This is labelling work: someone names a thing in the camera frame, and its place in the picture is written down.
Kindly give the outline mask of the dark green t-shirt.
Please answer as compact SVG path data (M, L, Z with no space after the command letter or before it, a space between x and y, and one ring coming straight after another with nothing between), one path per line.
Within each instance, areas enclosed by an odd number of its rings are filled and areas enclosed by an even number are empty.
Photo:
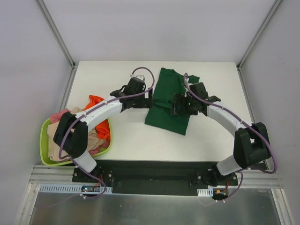
M175 94L184 94L184 76L173 69L161 68L153 94L153 107L149 109L145 124L185 135L189 115L172 115Z

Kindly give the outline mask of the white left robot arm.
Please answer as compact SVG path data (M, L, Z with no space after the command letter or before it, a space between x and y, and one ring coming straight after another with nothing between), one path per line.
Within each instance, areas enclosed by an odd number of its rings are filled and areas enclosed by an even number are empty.
M99 177L96 161L87 150L88 133L104 120L130 108L150 108L151 99L145 98L146 89L143 80L132 77L127 85L110 93L106 99L91 108L76 114L66 112L62 115L53 141L64 150L74 164L83 170L83 177L88 182L95 182Z

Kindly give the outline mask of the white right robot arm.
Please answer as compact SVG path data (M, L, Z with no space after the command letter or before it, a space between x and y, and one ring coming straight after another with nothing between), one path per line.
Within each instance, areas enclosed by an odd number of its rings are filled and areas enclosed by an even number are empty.
M175 94L171 114L205 116L218 122L234 137L233 154L213 168L211 180L216 185L227 181L228 175L250 168L271 157L266 126L245 122L226 108L220 98L209 96L202 82L190 84L184 94Z

